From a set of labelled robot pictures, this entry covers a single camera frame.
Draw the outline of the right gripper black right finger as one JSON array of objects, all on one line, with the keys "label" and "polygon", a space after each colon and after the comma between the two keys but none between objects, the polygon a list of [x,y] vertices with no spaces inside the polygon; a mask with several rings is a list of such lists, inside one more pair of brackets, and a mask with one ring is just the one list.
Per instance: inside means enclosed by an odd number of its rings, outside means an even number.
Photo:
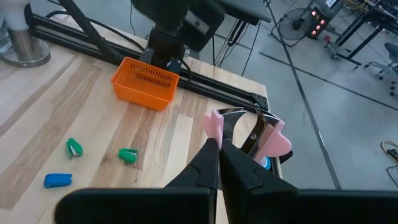
[{"label": "right gripper black right finger", "polygon": [[229,140],[222,143],[220,175],[230,223],[397,224],[397,192],[298,189]]}]

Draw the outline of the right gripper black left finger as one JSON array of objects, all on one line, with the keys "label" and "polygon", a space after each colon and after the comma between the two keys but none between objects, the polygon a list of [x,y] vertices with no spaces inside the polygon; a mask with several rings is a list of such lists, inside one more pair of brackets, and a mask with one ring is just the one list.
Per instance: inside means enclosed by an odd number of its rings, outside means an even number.
[{"label": "right gripper black left finger", "polygon": [[85,188],[64,196],[54,212],[62,223],[214,223],[219,149],[207,139],[162,188]]}]

